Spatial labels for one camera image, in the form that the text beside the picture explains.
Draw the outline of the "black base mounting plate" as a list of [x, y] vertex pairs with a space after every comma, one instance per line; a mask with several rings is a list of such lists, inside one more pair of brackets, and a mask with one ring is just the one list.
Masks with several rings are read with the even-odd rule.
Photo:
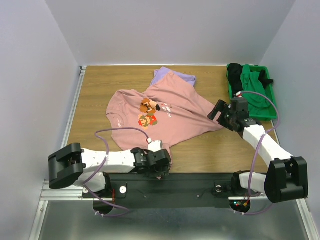
[[105, 187], [96, 194], [128, 209], [229, 208], [230, 198], [248, 191], [235, 186], [232, 173], [173, 173], [162, 179], [136, 173], [104, 174]]

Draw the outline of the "left aluminium rail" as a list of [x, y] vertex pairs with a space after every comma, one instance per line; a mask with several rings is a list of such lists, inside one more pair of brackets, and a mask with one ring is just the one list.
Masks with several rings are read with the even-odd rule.
[[[80, 66], [79, 68], [80, 68], [79, 78], [77, 80], [76, 90], [74, 93], [71, 108], [69, 110], [62, 142], [60, 144], [61, 149], [68, 145], [68, 140], [69, 140], [73, 120], [75, 117], [82, 85], [84, 82], [87, 66], [83, 65], [83, 66]], [[49, 182], [45, 180], [43, 183], [40, 200], [41, 201], [68, 201], [68, 200], [75, 201], [82, 198], [81, 197], [82, 191], [83, 191], [82, 187], [77, 187], [73, 185], [63, 189], [50, 189]]]

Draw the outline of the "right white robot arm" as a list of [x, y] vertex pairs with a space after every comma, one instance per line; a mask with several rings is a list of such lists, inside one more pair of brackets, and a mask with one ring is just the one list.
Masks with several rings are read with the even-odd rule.
[[285, 151], [257, 120], [250, 118], [245, 98], [235, 97], [230, 103], [219, 100], [207, 117], [237, 132], [268, 167], [266, 174], [256, 173], [253, 169], [234, 173], [230, 182], [233, 194], [242, 195], [246, 191], [264, 194], [272, 203], [308, 197], [307, 161]]

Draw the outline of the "pink printed t shirt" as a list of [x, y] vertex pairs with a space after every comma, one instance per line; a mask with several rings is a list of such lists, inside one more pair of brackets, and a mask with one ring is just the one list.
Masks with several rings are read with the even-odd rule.
[[122, 150], [147, 149], [146, 138], [171, 147], [223, 127], [207, 118], [214, 104], [173, 71], [144, 92], [118, 90], [110, 99], [106, 117], [111, 137]]

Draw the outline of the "green plastic bin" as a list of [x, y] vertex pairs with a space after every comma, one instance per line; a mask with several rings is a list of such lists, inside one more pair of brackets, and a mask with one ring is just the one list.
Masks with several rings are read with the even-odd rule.
[[[231, 87], [229, 85], [229, 82], [228, 82], [228, 90], [229, 90], [229, 97], [231, 99], [236, 97], [236, 94], [232, 95], [232, 93], [231, 93]], [[258, 119], [260, 121], [267, 121], [267, 122], [271, 121], [271, 120], [275, 120], [277, 118], [277, 113], [276, 113], [276, 110], [274, 108], [274, 106], [276, 105], [276, 100], [275, 100], [274, 91], [273, 91], [273, 83], [266, 87], [266, 89], [265, 89], [266, 96], [261, 95], [260, 93], [257, 93], [257, 92], [252, 92], [252, 91], [240, 91], [240, 92], [244, 92], [245, 94], [260, 95], [260, 96], [264, 97], [267, 101], [269, 101], [270, 104], [271, 104], [271, 106], [269, 107], [267, 115], [253, 115], [252, 114], [252, 115], [250, 115], [251, 118]]]

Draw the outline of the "green t shirt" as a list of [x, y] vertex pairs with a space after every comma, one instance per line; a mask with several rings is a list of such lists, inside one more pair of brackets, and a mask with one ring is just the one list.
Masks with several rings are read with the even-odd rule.
[[[239, 78], [242, 88], [240, 90], [236, 90], [235, 94], [245, 91], [267, 96], [263, 84], [259, 81], [259, 75], [259, 72], [251, 71], [250, 66], [245, 64], [242, 67], [242, 73]], [[247, 99], [250, 115], [268, 115], [271, 104], [264, 97], [253, 93], [243, 93], [242, 96]]]

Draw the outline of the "black t shirt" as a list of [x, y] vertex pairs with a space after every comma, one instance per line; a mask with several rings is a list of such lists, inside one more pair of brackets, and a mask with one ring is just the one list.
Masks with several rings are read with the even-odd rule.
[[[231, 87], [232, 95], [243, 90], [243, 85], [241, 82], [241, 74], [243, 72], [243, 67], [244, 65], [241, 65], [239, 63], [230, 63], [226, 67], [226, 76], [228, 83]], [[266, 89], [268, 85], [274, 83], [274, 80], [269, 77], [269, 74], [267, 73], [268, 69], [266, 67], [259, 65], [250, 65], [249, 69], [252, 73], [258, 73], [258, 80], [261, 82], [264, 89]]]

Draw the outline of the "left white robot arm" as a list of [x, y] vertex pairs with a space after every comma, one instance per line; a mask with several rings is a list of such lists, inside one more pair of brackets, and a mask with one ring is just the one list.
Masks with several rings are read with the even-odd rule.
[[135, 147], [124, 151], [96, 151], [72, 143], [48, 157], [49, 188], [88, 187], [100, 197], [111, 193], [107, 174], [140, 174], [160, 178], [170, 171], [169, 152], [160, 140], [146, 149]]

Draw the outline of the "right aluminium rail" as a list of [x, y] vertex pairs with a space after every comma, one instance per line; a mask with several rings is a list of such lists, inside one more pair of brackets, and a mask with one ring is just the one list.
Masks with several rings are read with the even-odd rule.
[[[268, 201], [268, 198], [265, 194], [263, 193], [260, 193], [258, 194], [257, 196], [251, 196], [249, 197], [248, 193], [246, 193], [245, 195], [243, 196], [230, 196], [228, 198], [229, 201], [244, 201], [244, 200], [250, 200], [251, 202], [253, 202], [253, 200], [267, 200]], [[304, 198], [304, 199], [296, 199], [295, 202], [297, 204], [306, 204], [308, 205], [308, 203], [306, 202], [307, 198]]]

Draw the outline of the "aluminium rail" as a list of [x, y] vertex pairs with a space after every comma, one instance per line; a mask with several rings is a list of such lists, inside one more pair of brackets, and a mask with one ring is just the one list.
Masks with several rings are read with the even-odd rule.
[[[69, 140], [73, 120], [75, 117], [82, 85], [84, 82], [87, 66], [83, 65], [83, 66], [80, 66], [79, 68], [80, 68], [79, 78], [77, 80], [76, 90], [74, 93], [71, 108], [69, 110], [62, 142], [60, 144], [61, 149], [68, 145], [68, 140]], [[81, 197], [82, 191], [83, 191], [82, 187], [77, 187], [73, 185], [63, 189], [50, 189], [49, 182], [45, 180], [43, 183], [40, 200], [41, 201], [68, 201], [68, 200], [75, 201], [82, 198]]]
[[[243, 196], [230, 196], [228, 198], [229, 201], [244, 201], [244, 200], [250, 200], [251, 202], [253, 202], [253, 200], [267, 200], [268, 201], [268, 198], [265, 194], [263, 193], [260, 193], [258, 194], [257, 196], [251, 196], [249, 197], [248, 193], [246, 193], [245, 195]], [[308, 203], [306, 202], [307, 198], [304, 198], [304, 199], [296, 199], [295, 202], [297, 204], [306, 204], [308, 205]]]

